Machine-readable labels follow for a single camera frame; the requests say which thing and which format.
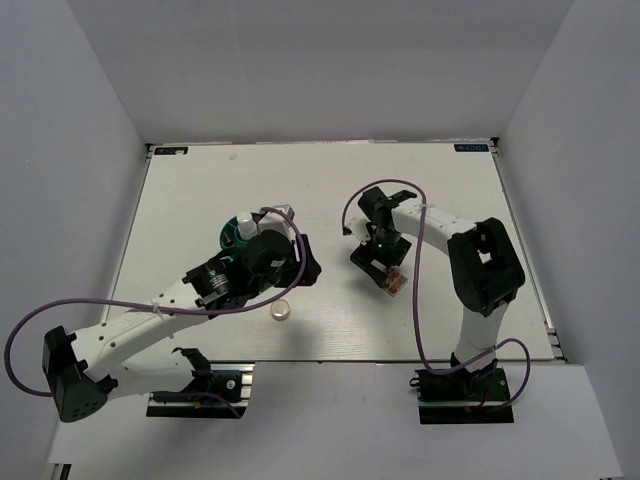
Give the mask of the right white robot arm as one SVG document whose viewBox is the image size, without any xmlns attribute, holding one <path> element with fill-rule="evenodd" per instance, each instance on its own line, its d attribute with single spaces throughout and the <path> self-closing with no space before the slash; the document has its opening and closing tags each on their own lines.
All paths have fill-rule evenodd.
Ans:
<svg viewBox="0 0 640 480">
<path fill-rule="evenodd" d="M 472 399 L 488 385 L 494 367 L 498 333 L 509 304 L 525 283 L 525 273 L 503 223 L 493 217 L 471 221 L 427 203 L 410 182 L 385 194 L 378 182 L 351 198 L 361 213 L 341 218 L 342 232 L 358 241 L 350 260 L 378 288 L 396 295 L 407 279 L 398 268 L 410 251 L 429 245 L 448 260 L 454 291 L 463 306 L 461 331 L 450 366 L 453 390 Z"/>
</svg>

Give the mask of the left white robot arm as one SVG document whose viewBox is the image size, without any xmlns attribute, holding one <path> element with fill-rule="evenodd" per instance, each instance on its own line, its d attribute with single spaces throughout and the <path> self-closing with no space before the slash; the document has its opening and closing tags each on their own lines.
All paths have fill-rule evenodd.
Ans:
<svg viewBox="0 0 640 480">
<path fill-rule="evenodd" d="M 320 273 L 306 235 L 296 246 L 267 230 L 189 270 L 148 304 L 74 332 L 50 330 L 42 364 L 60 420 L 77 422 L 110 400 L 147 393 L 233 408 L 240 400 L 237 388 L 229 388 L 198 349 L 174 346 L 157 359 L 144 351 L 223 311 L 241 310 L 270 288 L 312 286 Z"/>
</svg>

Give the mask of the white pink blue bottle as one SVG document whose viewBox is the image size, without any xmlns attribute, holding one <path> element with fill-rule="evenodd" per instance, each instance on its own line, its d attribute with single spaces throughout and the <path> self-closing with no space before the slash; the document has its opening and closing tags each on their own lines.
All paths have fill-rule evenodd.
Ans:
<svg viewBox="0 0 640 480">
<path fill-rule="evenodd" d="M 249 241 L 258 234 L 257 224 L 251 212 L 241 212 L 236 216 L 237 232 L 243 241 Z"/>
</svg>

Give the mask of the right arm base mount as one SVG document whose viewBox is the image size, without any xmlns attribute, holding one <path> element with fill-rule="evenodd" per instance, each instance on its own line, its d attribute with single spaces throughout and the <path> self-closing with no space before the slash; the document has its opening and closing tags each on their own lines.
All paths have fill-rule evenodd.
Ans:
<svg viewBox="0 0 640 480">
<path fill-rule="evenodd" d="M 409 386 L 417 394 L 421 425 L 512 424 L 505 372 L 495 365 L 478 372 L 439 376 L 416 370 Z"/>
</svg>

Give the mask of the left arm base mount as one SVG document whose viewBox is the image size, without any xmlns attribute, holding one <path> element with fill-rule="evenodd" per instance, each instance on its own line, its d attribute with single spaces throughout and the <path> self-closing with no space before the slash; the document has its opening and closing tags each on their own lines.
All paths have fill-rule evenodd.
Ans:
<svg viewBox="0 0 640 480">
<path fill-rule="evenodd" d="M 149 418 L 239 420 L 245 413 L 253 383 L 253 364 L 211 364 L 210 380 L 185 392 L 153 392 Z"/>
</svg>

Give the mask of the eyeshadow palette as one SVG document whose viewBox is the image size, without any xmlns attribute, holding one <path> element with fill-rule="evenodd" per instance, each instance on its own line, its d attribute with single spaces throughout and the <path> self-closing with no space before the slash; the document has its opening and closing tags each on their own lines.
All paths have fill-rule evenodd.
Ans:
<svg viewBox="0 0 640 480">
<path fill-rule="evenodd" d="M 408 279 L 398 269 L 390 267 L 385 271 L 386 279 L 383 290 L 395 297 L 406 285 Z"/>
</svg>

